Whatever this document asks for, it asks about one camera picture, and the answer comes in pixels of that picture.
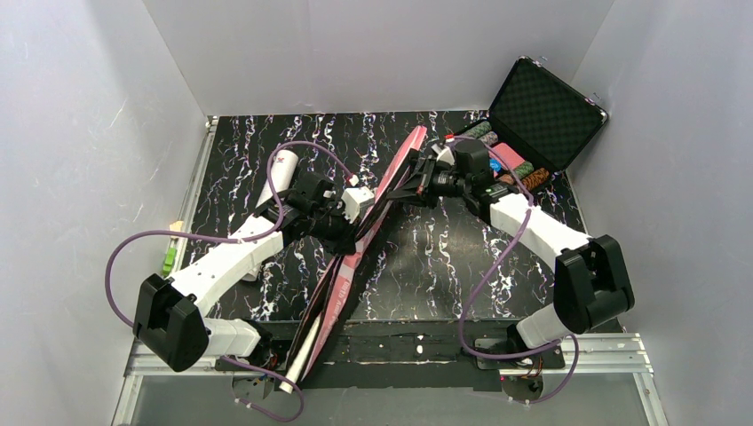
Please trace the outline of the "pink racket bag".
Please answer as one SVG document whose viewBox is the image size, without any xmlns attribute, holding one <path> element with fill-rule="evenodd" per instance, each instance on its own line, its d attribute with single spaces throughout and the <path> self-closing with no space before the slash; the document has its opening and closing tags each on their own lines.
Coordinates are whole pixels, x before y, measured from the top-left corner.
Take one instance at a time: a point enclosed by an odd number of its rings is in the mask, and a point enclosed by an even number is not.
<svg viewBox="0 0 753 426">
<path fill-rule="evenodd" d="M 361 226 L 356 231 L 356 252 L 349 256 L 333 257 L 315 286 L 288 352 L 290 365 L 302 346 L 315 318 L 321 315 L 319 333 L 298 381 L 305 378 L 311 370 L 334 326 L 345 316 L 344 311 L 350 298 L 355 272 L 366 249 L 383 223 L 386 213 L 392 206 L 392 202 L 386 199 L 386 195 L 407 177 L 408 154 L 413 149 L 420 150 L 426 133 L 426 127 L 417 125 L 400 145 L 375 190 L 375 204 L 369 209 L 365 215 L 365 220 L 361 222 Z"/>
</svg>

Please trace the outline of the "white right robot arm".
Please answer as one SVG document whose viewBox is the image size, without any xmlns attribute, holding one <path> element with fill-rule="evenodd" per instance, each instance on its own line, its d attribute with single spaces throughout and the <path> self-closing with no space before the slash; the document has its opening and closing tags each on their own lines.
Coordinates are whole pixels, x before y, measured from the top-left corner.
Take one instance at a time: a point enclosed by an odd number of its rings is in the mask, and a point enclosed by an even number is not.
<svg viewBox="0 0 753 426">
<path fill-rule="evenodd" d="M 542 211 L 518 177 L 512 185 L 495 179 L 494 158 L 477 139 L 432 146 L 409 156 L 409 177 L 387 194 L 390 201 L 430 208 L 442 197 L 461 198 L 474 216 L 511 235 L 505 255 L 521 244 L 554 273 L 551 303 L 509 326 L 504 349 L 477 350 L 466 341 L 463 348 L 486 359 L 525 358 L 631 310 L 635 296 L 617 240 L 578 232 Z"/>
</svg>

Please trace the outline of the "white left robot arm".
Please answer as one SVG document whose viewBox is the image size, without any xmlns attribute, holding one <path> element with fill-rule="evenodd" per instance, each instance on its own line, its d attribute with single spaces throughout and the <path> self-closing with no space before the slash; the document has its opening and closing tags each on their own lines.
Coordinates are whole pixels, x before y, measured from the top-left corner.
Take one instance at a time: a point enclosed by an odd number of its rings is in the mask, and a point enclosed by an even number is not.
<svg viewBox="0 0 753 426">
<path fill-rule="evenodd" d="M 311 236 L 333 255 L 351 255 L 355 236 L 376 200 L 366 186 L 338 193 L 321 174 L 305 172 L 268 199 L 205 256 L 167 278 L 142 283 L 133 334 L 171 370 L 183 372 L 204 356 L 258 359 L 271 339 L 252 319 L 211 319 L 212 306 L 232 286 L 289 244 Z"/>
</svg>

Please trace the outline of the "white shuttlecock tube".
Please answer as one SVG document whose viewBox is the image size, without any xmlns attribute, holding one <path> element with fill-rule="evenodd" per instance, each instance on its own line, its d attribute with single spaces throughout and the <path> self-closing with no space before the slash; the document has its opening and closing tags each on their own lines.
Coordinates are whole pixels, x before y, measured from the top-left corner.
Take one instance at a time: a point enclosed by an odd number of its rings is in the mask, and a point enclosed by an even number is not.
<svg viewBox="0 0 753 426">
<path fill-rule="evenodd" d="M 297 163 L 298 156 L 287 149 L 282 149 L 273 156 L 271 172 L 267 176 L 264 188 L 258 197 L 256 207 L 260 207 L 272 198 L 272 192 L 268 186 L 269 179 L 272 179 L 273 186 L 278 192 L 289 188 Z"/>
</svg>

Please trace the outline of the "pink badminton racket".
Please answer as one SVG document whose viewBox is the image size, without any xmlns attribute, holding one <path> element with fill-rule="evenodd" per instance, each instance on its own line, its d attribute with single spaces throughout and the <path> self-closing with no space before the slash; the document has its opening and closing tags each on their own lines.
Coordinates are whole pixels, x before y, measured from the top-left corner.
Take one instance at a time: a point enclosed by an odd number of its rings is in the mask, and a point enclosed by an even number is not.
<svg viewBox="0 0 753 426">
<path fill-rule="evenodd" d="M 313 349 L 313 345 L 319 333 L 320 324 L 321 315 L 315 318 L 310 330 L 308 331 L 308 334 L 305 337 L 305 340 L 302 343 L 302 346 L 290 363 L 288 372 L 285 375 L 286 381 L 283 381 L 280 385 L 280 389 L 282 391 L 285 391 L 288 394 L 291 394 L 293 392 L 293 385 L 297 384 L 297 381 L 300 378 L 308 357 Z"/>
</svg>

